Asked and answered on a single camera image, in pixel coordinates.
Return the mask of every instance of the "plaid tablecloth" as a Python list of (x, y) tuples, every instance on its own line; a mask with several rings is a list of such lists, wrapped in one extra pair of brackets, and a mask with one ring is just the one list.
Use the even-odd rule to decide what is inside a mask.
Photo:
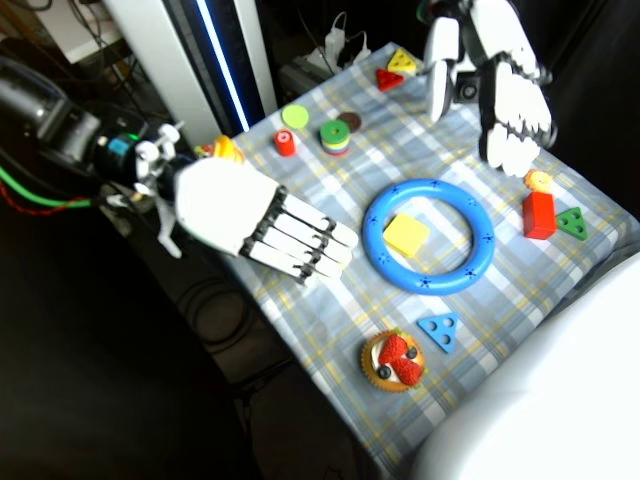
[[(378, 90), (375, 70), (395, 49), (387, 45), (295, 102), (311, 116), (295, 132), (296, 156), (280, 157), (273, 147), (273, 134), (283, 126), (279, 112), (236, 143), (258, 169), (356, 231), (367, 207), (390, 184), (438, 178), (467, 190), (495, 228), (495, 257), (484, 277), (455, 295), (413, 295), (387, 283), (361, 246), (341, 281), (312, 288), (246, 259), (228, 262), (383, 476), (403, 478), (429, 432), (585, 275), (623, 247), (640, 249), (640, 226), (577, 172), (542, 153), (535, 166), (554, 177), (557, 212), (580, 207), (589, 239), (580, 242), (562, 232), (549, 241), (525, 238), (521, 205), (529, 191), (522, 179), (479, 160), (477, 107), (455, 106), (434, 125), (425, 115), (424, 78), (407, 79), (388, 93)], [(318, 131), (343, 111), (357, 112), (363, 126), (352, 135), (349, 152), (333, 157), (323, 151)], [(429, 199), (412, 200), (400, 210), (431, 229), (411, 262), (415, 269), (441, 273), (466, 257), (469, 228), (455, 210)], [(420, 318), (447, 312), (460, 315), (452, 354), (416, 326)], [(404, 394), (374, 388), (359, 365), (364, 342), (395, 327), (420, 342), (429, 369), (421, 387)]]

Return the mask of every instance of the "blue ring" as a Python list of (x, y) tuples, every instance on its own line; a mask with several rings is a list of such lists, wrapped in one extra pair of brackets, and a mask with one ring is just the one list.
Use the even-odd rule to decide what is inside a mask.
[[(473, 248), (458, 269), (442, 275), (425, 275), (404, 268), (389, 253), (382, 238), (385, 220), (401, 203), (416, 196), (449, 203), (471, 225)], [(364, 249), (376, 270), (397, 287), (420, 295), (450, 295), (473, 285), (491, 265), (495, 250), (493, 225), (482, 205), (461, 188), (434, 179), (408, 180), (387, 188), (369, 207), (362, 235)]]

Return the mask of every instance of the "red cylinder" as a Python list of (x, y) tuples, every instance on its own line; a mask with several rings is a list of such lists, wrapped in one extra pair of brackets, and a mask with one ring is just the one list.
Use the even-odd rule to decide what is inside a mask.
[(273, 136), (273, 141), (276, 144), (276, 150), (283, 157), (289, 157), (296, 153), (296, 145), (293, 142), (293, 133), (286, 128), (278, 130)]

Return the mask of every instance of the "green cable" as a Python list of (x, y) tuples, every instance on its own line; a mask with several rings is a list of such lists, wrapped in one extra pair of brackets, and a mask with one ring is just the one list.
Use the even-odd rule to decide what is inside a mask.
[(27, 200), (37, 203), (39, 205), (44, 205), (45, 207), (62, 207), (66, 206), (68, 208), (86, 208), (91, 206), (91, 200), (78, 200), (74, 201), (66, 201), (66, 200), (51, 200), (50, 198), (44, 198), (35, 193), (31, 193), (29, 190), (20, 185), (14, 178), (9, 175), (9, 173), (2, 167), (0, 167), (0, 179), (9, 185), (13, 191)]

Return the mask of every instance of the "strawberry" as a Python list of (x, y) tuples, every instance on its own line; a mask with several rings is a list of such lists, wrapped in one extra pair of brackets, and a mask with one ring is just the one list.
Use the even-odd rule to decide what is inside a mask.
[(404, 338), (398, 334), (393, 334), (384, 343), (380, 355), (378, 356), (378, 363), (384, 365), (396, 358), (402, 357), (409, 350), (409, 346)]
[(398, 375), (398, 378), (402, 383), (413, 387), (420, 381), (420, 375), (422, 375), (422, 367), (417, 363), (412, 362), (406, 358), (397, 358), (391, 362), (393, 370)]

